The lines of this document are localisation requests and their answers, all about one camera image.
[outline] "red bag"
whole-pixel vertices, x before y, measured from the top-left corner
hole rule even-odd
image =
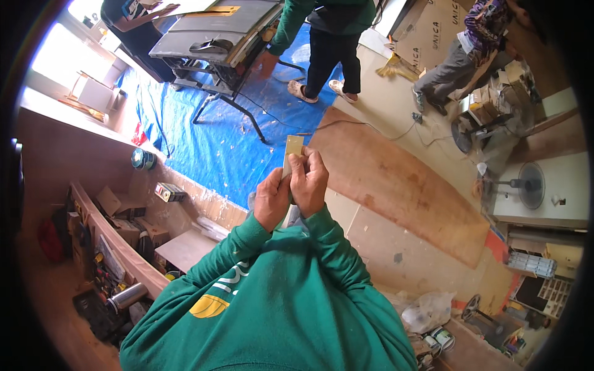
[[[138,125],[136,125],[136,130],[134,130],[134,136],[132,137],[132,143],[137,146],[140,146],[142,143],[147,141],[147,136],[143,132],[140,132],[140,121]]]
[[[45,220],[37,229],[37,241],[50,261],[58,263],[64,260],[62,241],[51,219]]]

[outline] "plastic bag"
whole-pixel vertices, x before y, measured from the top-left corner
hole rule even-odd
[[[449,321],[451,300],[455,295],[455,292],[431,292],[415,300],[402,312],[406,330],[424,334]]]

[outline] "table saw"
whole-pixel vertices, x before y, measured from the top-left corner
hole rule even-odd
[[[148,53],[162,58],[178,77],[175,84],[197,87],[208,92],[192,123],[209,102],[221,99],[247,115],[262,142],[265,138],[254,116],[235,102],[240,89],[251,72],[258,56],[274,36],[284,0],[220,0],[206,12],[186,14],[161,37]],[[169,58],[187,60],[172,65]],[[196,66],[202,61],[204,66]],[[286,62],[280,64],[296,68],[305,78],[305,69]],[[213,77],[212,84],[189,78],[189,72],[205,72]]]

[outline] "yellow broom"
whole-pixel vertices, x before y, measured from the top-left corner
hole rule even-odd
[[[405,63],[396,55],[396,53],[392,52],[392,56],[386,62],[386,65],[382,68],[378,68],[375,70],[375,73],[382,77],[393,78],[396,75],[400,75],[405,79],[415,82],[419,79],[416,73],[409,70]]]

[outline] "table saw leg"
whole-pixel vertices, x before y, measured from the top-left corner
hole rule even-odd
[[[260,137],[260,141],[262,143],[266,143],[266,139],[264,138],[264,136],[262,135],[262,132],[260,131],[260,127],[258,126],[258,123],[256,122],[256,120],[254,119],[254,115],[252,115],[248,110],[246,110],[245,108],[243,108],[242,106],[238,105],[237,103],[235,103],[233,100],[231,100],[230,98],[227,98],[223,95],[221,95],[219,97],[220,100],[223,100],[224,102],[228,103],[230,106],[234,107],[235,109],[239,110],[240,112],[242,112],[244,115],[248,116],[250,121],[252,122],[252,126],[254,127],[254,129],[256,130],[256,133],[258,133],[258,137]]]

